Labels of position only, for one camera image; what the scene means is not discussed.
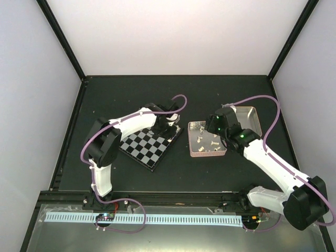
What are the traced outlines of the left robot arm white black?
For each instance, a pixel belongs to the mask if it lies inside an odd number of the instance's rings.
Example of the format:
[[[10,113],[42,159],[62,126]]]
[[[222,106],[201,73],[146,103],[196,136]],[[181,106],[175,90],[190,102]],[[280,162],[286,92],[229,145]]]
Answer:
[[[186,96],[178,94],[169,100],[168,107],[148,103],[129,115],[110,120],[100,118],[94,123],[80,152],[80,159],[89,165],[94,203],[100,209],[108,209],[112,204],[123,201],[122,198],[113,200],[110,194],[111,167],[117,159],[121,141],[146,128],[163,138],[172,138],[178,129],[179,113],[186,105]]]

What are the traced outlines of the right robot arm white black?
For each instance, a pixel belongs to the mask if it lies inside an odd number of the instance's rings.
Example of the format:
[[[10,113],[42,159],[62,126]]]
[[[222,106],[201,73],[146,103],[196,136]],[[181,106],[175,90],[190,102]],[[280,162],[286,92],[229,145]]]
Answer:
[[[227,149],[258,166],[281,189],[278,192],[255,186],[246,190],[238,199],[242,210],[266,208],[283,215],[298,230],[305,230],[329,211],[324,180],[302,173],[270,149],[255,131],[243,129],[232,107],[211,114],[205,130],[219,136]]]

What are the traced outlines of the small circuit board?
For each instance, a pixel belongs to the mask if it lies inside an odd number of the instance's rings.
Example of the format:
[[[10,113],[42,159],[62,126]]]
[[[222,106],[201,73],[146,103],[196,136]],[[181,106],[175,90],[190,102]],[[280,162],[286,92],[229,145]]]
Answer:
[[[113,221],[114,214],[110,213],[101,213],[96,216],[96,221]]]

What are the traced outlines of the pink tin box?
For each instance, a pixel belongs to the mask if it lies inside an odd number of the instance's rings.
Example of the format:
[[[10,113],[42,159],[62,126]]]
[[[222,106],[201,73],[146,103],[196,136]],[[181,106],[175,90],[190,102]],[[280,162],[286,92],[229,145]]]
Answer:
[[[211,157],[224,156],[227,149],[220,137],[205,130],[205,121],[191,121],[187,126],[190,156]]]

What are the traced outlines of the black white chessboard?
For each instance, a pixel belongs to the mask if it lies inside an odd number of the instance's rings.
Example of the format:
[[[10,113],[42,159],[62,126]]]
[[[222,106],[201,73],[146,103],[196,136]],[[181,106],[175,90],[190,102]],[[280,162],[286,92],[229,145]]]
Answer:
[[[171,139],[166,139],[154,134],[148,128],[142,129],[123,139],[119,149],[122,153],[153,172],[183,131],[184,129],[181,128],[180,131],[176,131]]]

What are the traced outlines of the yellow tin lid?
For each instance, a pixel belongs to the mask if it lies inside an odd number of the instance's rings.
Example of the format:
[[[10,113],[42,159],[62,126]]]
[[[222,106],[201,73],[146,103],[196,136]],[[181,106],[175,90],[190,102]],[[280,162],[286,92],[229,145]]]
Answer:
[[[249,133],[255,133],[261,137],[263,134],[257,110],[254,107],[225,107],[222,105],[216,113],[221,118],[219,128],[222,137],[230,138],[240,135],[240,138],[245,138]]]

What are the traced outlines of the black mounting rail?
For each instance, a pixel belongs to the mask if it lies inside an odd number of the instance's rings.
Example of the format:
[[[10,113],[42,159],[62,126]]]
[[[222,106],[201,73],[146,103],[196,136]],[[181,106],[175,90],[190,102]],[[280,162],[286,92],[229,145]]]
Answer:
[[[252,205],[247,202],[241,193],[238,192],[112,192],[97,200],[94,192],[86,193],[83,197],[85,209],[98,210],[125,210],[127,207],[135,208],[138,201],[143,206],[160,207],[218,207],[228,212],[248,212]]]

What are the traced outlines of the black right frame post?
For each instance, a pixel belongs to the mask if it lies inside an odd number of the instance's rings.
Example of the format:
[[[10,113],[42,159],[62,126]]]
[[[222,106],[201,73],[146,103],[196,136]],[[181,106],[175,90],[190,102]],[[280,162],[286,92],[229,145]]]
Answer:
[[[303,28],[305,27],[307,21],[309,20],[311,14],[313,13],[318,3],[319,3],[319,0],[308,0],[306,2],[301,14],[299,15],[293,29],[291,30],[288,38],[286,39],[284,46],[282,47],[278,57],[275,60],[275,63],[273,64],[268,74],[268,79],[274,80],[276,74],[280,70],[282,64],[287,58],[289,52],[291,51],[293,45],[298,39],[300,33],[302,32]]]

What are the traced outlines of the black frame post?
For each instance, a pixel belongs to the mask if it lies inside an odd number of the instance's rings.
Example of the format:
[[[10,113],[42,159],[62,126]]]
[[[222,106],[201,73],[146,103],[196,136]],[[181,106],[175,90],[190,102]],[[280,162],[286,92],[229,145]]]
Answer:
[[[76,74],[78,75],[79,79],[83,81],[86,78],[86,75],[81,68],[79,61],[76,58],[75,53],[73,52],[62,28],[60,27],[56,16],[54,15],[48,1],[46,0],[37,0],[37,4],[39,5],[42,13],[44,14],[45,18],[47,19],[48,24],[52,28],[54,34],[56,35],[59,43],[61,44],[64,52],[66,53],[70,63],[72,64]]]
[[[306,2],[301,14],[299,15],[293,29],[291,30],[288,38],[286,39],[284,46],[282,47],[278,57],[275,60],[275,63],[273,64],[268,74],[268,79],[274,80],[276,74],[280,70],[282,64],[287,58],[289,52],[291,51],[293,45],[298,39],[300,33],[302,32],[303,28],[305,27],[307,21],[309,20],[311,14],[313,13],[318,3],[319,3],[319,0],[308,0]]]

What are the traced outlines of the black left frame post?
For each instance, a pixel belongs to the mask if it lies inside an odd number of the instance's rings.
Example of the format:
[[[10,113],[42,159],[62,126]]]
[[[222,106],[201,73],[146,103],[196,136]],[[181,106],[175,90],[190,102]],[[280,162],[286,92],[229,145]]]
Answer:
[[[64,52],[66,53],[70,63],[72,64],[76,74],[78,75],[79,79],[83,81],[86,78],[86,75],[81,68],[79,61],[76,58],[75,53],[73,52],[62,28],[60,27],[56,16],[54,15],[48,1],[46,0],[37,0],[37,4],[39,5],[42,13],[44,14],[45,18],[47,19],[48,24],[52,28],[54,34],[56,35],[59,43],[61,44]]]

